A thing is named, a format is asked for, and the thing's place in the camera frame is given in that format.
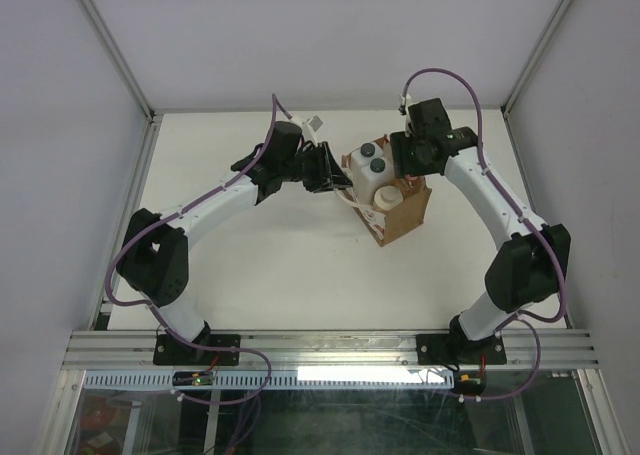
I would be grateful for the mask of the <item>brown canvas bag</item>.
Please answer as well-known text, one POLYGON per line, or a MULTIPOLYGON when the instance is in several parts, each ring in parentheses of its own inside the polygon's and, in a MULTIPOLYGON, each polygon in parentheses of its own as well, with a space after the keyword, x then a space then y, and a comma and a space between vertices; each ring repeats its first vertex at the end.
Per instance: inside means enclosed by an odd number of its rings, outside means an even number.
MULTIPOLYGON (((383 149, 384 157, 392 164, 394 169, 390 138, 384 135, 369 142, 377 143, 383 149)), ((344 203, 355 210, 379 246, 388 245, 424 223, 432 189, 423 177, 397 178, 394 171, 394 178, 390 185, 397 187, 402 192, 404 200, 394 209, 388 212, 380 212, 374 209, 373 203, 371 205, 363 204, 356 198, 354 191, 354 176, 356 174, 353 174, 349 169, 350 153, 341 157, 340 165, 343 171, 351 178, 353 187, 339 190, 337 195, 344 203)))

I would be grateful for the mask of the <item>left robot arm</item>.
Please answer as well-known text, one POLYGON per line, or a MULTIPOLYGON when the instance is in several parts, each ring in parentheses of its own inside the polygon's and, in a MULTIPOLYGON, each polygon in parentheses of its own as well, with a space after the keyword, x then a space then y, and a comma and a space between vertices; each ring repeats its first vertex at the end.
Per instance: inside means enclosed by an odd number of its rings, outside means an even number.
POLYGON ((317 139, 319 117, 292 117, 272 124, 268 138, 231 165, 217 186, 196 200, 153 213, 135 212, 127 227, 115 270, 143 296, 160 323, 177 338, 175 352, 198 363, 209 352, 209 326, 187 300, 189 252, 212 230, 240 212, 299 182, 309 193, 351 187, 329 145, 317 139))

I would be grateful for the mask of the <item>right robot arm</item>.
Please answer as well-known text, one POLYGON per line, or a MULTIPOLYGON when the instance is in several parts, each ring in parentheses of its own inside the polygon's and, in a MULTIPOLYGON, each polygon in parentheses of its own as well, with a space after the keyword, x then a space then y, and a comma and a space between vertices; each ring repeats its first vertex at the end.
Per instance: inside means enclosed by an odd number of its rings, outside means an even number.
POLYGON ((484 339, 502 330, 529 307, 557 295, 566 308, 568 230, 536 215, 489 162, 481 129, 453 128, 438 98, 401 99, 404 130, 390 135, 398 177, 441 175, 467 199, 489 231, 496 255, 478 300, 451 323, 448 353, 469 362, 484 339))

